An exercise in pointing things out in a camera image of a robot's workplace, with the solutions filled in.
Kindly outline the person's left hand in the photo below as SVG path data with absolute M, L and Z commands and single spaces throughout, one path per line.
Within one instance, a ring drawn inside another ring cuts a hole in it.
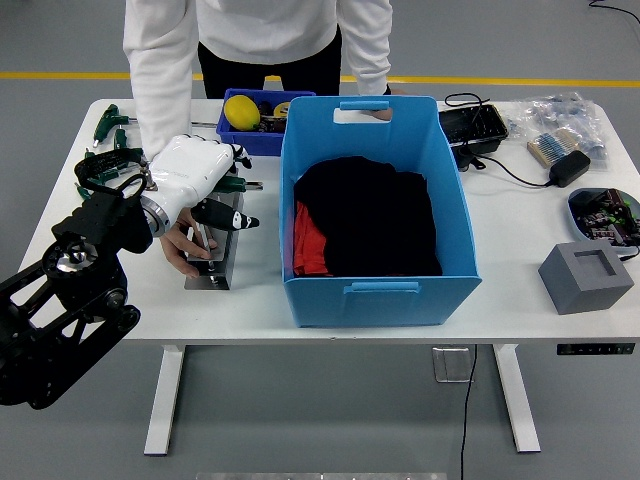
M 403 89 L 398 89 L 398 88 L 391 88 L 388 87 L 387 91 L 385 92 L 385 95 L 391 95 L 391 96 L 402 96 L 402 95 L 406 95 L 407 92 Z M 394 110 L 389 107 L 383 110 L 369 110 L 368 111 L 368 115 L 379 119 L 379 120 L 383 120 L 383 121 L 389 121 L 392 119 L 393 117 L 393 113 Z

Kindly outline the person's right hand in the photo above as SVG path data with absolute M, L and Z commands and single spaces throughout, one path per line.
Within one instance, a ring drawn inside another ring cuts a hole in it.
M 211 258 L 210 249 L 217 247 L 214 239 L 204 240 L 189 208 L 184 208 L 176 222 L 160 237 L 166 260 L 187 278 L 197 278 L 199 270 L 189 264 L 189 255 L 203 260 Z

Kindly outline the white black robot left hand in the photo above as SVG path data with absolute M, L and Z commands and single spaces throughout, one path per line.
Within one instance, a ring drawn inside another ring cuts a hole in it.
M 197 223 L 218 230 L 259 226 L 257 218 L 208 197 L 236 162 L 251 166 L 251 157 L 240 145 L 188 135 L 173 137 L 151 162 L 156 188 L 140 198 L 152 235 L 166 234 L 186 208 Z

